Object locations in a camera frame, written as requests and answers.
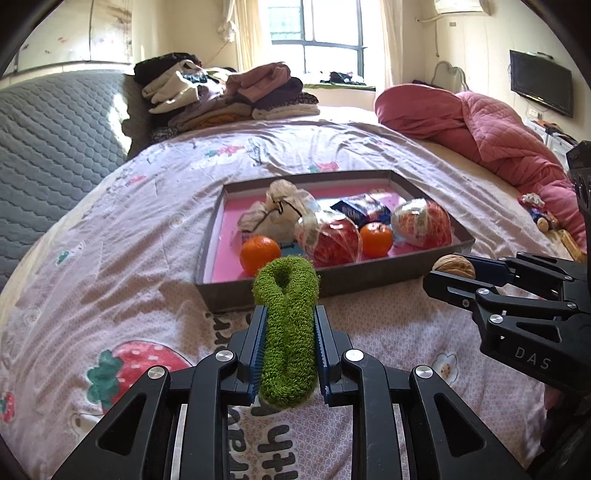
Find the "brown walnut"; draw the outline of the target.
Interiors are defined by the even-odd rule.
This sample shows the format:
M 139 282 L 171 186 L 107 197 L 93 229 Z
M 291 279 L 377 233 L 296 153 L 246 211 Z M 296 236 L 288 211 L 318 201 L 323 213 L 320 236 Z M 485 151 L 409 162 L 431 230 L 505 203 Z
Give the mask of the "brown walnut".
M 434 263 L 432 270 L 467 279 L 476 278 L 476 270 L 472 262 L 464 256 L 456 254 L 449 254 L 439 258 Z

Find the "red white egg toy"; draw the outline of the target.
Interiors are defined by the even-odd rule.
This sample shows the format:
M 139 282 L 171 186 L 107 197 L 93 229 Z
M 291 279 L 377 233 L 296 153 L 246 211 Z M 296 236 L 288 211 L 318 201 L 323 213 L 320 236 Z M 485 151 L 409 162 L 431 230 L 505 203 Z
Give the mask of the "red white egg toy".
M 362 253 L 358 227 L 346 215 L 334 210 L 304 214 L 294 225 L 294 236 L 317 267 L 355 263 Z

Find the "window with dark frame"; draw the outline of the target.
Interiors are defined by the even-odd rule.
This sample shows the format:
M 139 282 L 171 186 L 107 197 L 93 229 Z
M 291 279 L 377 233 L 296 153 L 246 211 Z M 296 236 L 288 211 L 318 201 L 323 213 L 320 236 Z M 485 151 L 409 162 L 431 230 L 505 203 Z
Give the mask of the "window with dark frame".
M 365 73 L 362 3 L 356 0 L 267 1 L 270 54 L 295 73 Z

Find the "blue cookie snack packet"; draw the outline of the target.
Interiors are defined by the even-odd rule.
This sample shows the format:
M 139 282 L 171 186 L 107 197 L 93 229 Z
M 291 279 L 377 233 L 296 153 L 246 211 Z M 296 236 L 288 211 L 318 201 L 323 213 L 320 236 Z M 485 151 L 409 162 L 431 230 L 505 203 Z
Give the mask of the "blue cookie snack packet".
M 374 222 L 383 224 L 391 222 L 391 210 L 369 194 L 339 199 L 332 204 L 331 208 L 348 217 L 359 228 Z

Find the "grey shallow box pink inside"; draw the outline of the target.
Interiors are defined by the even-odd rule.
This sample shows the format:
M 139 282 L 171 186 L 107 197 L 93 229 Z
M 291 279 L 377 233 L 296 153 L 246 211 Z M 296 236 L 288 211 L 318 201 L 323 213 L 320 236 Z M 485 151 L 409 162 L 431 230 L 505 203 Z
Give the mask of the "grey shallow box pink inside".
M 307 190 L 328 208 L 339 199 L 369 193 L 390 208 L 429 195 L 392 170 L 356 170 L 287 176 L 287 181 Z M 238 218 L 256 200 L 262 200 L 273 177 L 228 183 L 217 197 L 197 257 L 194 283 L 208 310 L 213 313 L 243 310 L 254 305 L 252 277 L 239 263 L 242 235 Z M 421 250 L 397 242 L 386 258 L 360 258 L 356 263 L 318 268 L 320 296 L 359 292 L 426 274 L 435 261 L 449 253 L 468 254 L 474 236 L 451 219 L 453 242 L 449 246 Z

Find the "orange mandarin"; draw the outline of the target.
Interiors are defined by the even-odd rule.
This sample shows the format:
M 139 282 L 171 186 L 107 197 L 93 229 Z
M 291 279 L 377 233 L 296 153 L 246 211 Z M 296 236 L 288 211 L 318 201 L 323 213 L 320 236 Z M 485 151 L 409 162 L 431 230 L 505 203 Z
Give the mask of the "orange mandarin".
M 260 269 L 280 258 L 280 245 L 266 236 L 253 236 L 242 244 L 239 262 L 242 270 L 250 277 L 256 276 Z
M 394 243 L 393 231 L 387 224 L 370 222 L 360 230 L 363 256 L 367 258 L 386 257 Z

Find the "pink strawberry print bedsheet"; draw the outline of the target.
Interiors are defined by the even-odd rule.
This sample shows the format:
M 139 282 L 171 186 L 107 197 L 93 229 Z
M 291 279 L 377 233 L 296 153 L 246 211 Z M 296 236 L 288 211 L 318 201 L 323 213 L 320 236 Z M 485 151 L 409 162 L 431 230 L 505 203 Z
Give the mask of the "pink strawberry print bedsheet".
M 137 375 L 159 360 L 197 364 L 249 313 L 214 315 L 194 284 L 221 188 L 269 176 L 391 170 L 428 193 L 489 258 L 563 256 L 493 173 L 377 120 L 247 122 L 152 146 L 109 175 L 35 267 L 1 330 L 1 435 L 32 479 L 50 479 Z M 541 451 L 544 386 L 484 355 L 469 312 L 421 280 L 322 301 L 332 326 L 384 365 L 431 365 L 527 467 Z M 279 411 L 229 410 L 231 478 L 349 479 L 352 418 L 318 389 Z

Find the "pile of folded clothes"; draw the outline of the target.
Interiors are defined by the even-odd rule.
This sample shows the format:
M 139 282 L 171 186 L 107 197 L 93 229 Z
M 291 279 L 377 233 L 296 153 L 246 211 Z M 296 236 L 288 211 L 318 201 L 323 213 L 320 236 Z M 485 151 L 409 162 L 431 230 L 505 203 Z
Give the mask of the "pile of folded clothes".
M 149 103 L 151 140 L 247 120 L 283 120 L 320 113 L 318 98 L 283 62 L 236 72 L 202 66 L 174 52 L 137 63 L 134 80 Z

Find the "grey quilted headboard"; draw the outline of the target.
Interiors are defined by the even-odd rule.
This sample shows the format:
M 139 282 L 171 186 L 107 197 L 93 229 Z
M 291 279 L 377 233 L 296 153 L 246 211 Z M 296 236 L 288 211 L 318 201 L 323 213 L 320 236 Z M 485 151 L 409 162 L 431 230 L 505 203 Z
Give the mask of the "grey quilted headboard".
M 1 281 L 107 175 L 149 143 L 133 77 L 71 71 L 1 91 Z

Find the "white drawstring pouch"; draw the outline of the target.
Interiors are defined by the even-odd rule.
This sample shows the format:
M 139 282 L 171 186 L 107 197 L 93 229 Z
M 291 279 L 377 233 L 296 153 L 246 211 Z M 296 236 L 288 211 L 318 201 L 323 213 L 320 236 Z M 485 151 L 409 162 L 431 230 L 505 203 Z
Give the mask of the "white drawstring pouch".
M 276 180 L 266 190 L 266 198 L 256 201 L 238 219 L 242 242 L 264 236 L 279 244 L 294 242 L 294 226 L 304 215 L 320 207 L 310 192 L 287 180 Z

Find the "white air conditioner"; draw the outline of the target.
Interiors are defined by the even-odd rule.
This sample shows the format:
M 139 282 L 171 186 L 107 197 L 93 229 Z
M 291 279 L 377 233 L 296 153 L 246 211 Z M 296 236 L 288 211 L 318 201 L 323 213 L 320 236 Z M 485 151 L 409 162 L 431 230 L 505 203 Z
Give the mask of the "white air conditioner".
M 434 8 L 440 15 L 451 14 L 490 14 L 485 0 L 434 0 Z

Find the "white drawer cabinet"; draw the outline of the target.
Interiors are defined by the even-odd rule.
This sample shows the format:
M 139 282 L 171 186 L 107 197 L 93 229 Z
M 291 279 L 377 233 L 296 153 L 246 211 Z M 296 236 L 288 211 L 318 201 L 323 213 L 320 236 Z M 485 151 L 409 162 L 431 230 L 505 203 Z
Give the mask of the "white drawer cabinet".
M 572 136 L 563 132 L 556 124 L 543 120 L 529 120 L 528 125 L 541 136 L 545 145 L 557 158 L 566 162 L 567 152 L 577 144 Z

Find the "pink quilted blanket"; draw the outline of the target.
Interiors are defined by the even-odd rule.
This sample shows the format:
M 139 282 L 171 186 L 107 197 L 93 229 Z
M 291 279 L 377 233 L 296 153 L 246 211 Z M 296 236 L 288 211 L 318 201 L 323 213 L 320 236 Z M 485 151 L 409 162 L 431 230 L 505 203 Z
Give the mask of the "pink quilted blanket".
M 401 84 L 384 90 L 374 110 L 382 125 L 443 145 L 520 193 L 539 195 L 578 247 L 587 250 L 573 183 L 556 155 L 508 104 L 472 91 Z

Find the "black wall television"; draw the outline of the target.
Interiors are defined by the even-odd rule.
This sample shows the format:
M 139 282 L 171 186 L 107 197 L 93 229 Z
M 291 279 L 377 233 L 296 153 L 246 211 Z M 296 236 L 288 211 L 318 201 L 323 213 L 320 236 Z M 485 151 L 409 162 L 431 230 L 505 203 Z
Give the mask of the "black wall television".
M 570 70 L 542 56 L 510 50 L 511 90 L 568 118 L 574 117 Z

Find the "small doll toy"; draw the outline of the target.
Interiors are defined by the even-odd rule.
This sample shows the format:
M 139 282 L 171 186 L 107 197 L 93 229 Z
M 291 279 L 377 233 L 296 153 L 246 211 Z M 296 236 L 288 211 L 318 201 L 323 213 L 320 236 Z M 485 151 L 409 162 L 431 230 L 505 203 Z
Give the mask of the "small doll toy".
M 518 198 L 518 202 L 529 213 L 538 230 L 542 233 L 560 229 L 558 219 L 547 209 L 545 202 L 538 194 L 522 194 Z

